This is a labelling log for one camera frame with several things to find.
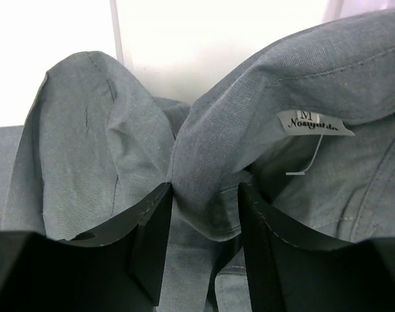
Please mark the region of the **grey button-up shirt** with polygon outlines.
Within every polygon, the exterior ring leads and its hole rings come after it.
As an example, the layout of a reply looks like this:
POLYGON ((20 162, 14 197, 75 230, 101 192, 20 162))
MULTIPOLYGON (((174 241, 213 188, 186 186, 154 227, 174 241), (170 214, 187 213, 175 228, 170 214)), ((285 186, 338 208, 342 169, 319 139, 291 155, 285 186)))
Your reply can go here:
POLYGON ((173 185, 159 311, 248 311, 237 188, 345 241, 395 237, 395 8, 265 47, 194 104, 152 96, 116 59, 45 74, 0 128, 0 229, 71 239, 173 185))

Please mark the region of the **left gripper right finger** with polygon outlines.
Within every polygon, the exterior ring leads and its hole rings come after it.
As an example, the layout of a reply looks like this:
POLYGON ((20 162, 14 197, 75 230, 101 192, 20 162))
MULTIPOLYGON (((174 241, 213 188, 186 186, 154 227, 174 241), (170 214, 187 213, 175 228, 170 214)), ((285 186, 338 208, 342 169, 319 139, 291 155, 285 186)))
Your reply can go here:
POLYGON ((324 235, 238 187, 253 311, 395 311, 395 238, 324 235))

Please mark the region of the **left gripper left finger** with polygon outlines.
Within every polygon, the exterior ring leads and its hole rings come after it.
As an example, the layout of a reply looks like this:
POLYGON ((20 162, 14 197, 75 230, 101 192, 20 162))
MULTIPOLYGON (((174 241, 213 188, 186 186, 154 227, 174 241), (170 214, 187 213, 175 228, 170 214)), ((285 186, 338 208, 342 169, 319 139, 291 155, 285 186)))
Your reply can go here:
POLYGON ((172 187, 72 240, 0 231, 0 311, 155 311, 172 187))

